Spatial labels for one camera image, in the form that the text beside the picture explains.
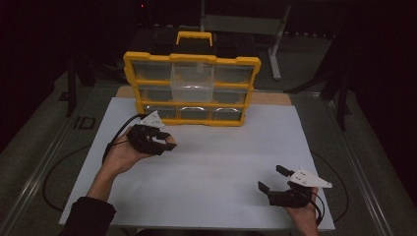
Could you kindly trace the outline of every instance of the black sleeve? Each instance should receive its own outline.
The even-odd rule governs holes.
[[[72,205],[60,236],[105,235],[115,213],[116,210],[109,203],[89,197],[79,198]]]

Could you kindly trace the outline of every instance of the person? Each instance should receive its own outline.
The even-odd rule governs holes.
[[[94,180],[85,197],[80,197],[71,207],[70,215],[60,236],[98,236],[105,235],[113,220],[116,209],[109,204],[113,182],[119,174],[131,169],[137,162],[151,155],[136,151],[127,138],[132,127],[116,139],[103,164],[96,173]],[[176,144],[172,136],[166,139],[168,143]],[[291,216],[295,227],[306,236],[319,235],[316,223],[316,210],[308,204],[306,207],[285,209]]]

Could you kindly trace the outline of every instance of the gray floor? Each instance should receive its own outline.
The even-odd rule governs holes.
[[[280,82],[271,78],[268,56],[261,51],[263,67],[257,76],[256,89],[280,92],[312,79],[330,44],[329,40],[322,38],[285,37],[277,57],[282,74]],[[46,204],[40,183],[45,171],[53,163],[84,148],[59,164],[46,185],[49,200],[59,207],[65,204],[108,102],[119,86],[108,81],[99,82],[94,88],[79,86],[78,108],[72,117],[66,118],[67,104],[58,101],[61,92],[66,90],[64,79],[57,81],[55,92],[36,110],[0,155],[1,235],[59,233],[62,229],[58,225],[61,212]],[[416,207],[398,181],[383,148],[356,103],[355,94],[348,94],[350,113],[345,118],[347,131],[341,132],[333,119],[332,102],[317,98],[315,92],[320,91],[322,86],[317,85],[309,88],[308,92],[291,96],[310,149],[314,152],[312,157],[319,174],[333,183],[333,188],[325,192],[334,219],[342,215],[347,199],[341,182],[323,159],[335,169],[347,189],[349,205],[346,214],[335,224],[335,230],[323,232],[322,235],[417,235]],[[87,117],[88,120],[94,118],[96,122],[91,130],[77,129],[77,117]],[[27,182],[30,177],[36,178]],[[297,235],[297,232],[291,231],[292,235]],[[129,232],[133,235],[134,230],[129,229]],[[264,233],[289,235],[289,232]],[[108,235],[126,235],[126,232],[114,228],[109,230]],[[149,235],[186,233],[151,231]],[[252,234],[223,232],[222,235]]]

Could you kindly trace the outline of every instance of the tool box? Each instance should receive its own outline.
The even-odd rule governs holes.
[[[124,55],[139,113],[166,125],[241,126],[261,60],[248,34],[141,30]]]

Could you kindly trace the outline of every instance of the white tabletop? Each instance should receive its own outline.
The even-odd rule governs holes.
[[[84,196],[101,165],[108,142],[136,114],[134,98],[113,98],[61,216]],[[242,127],[166,126],[178,147],[141,160],[117,177],[109,202],[112,225],[141,228],[273,230],[293,228],[281,207],[270,206],[258,190],[262,181],[285,191],[287,177],[276,165],[317,174],[294,106],[251,105]],[[334,229],[322,190],[326,216],[321,230]]]

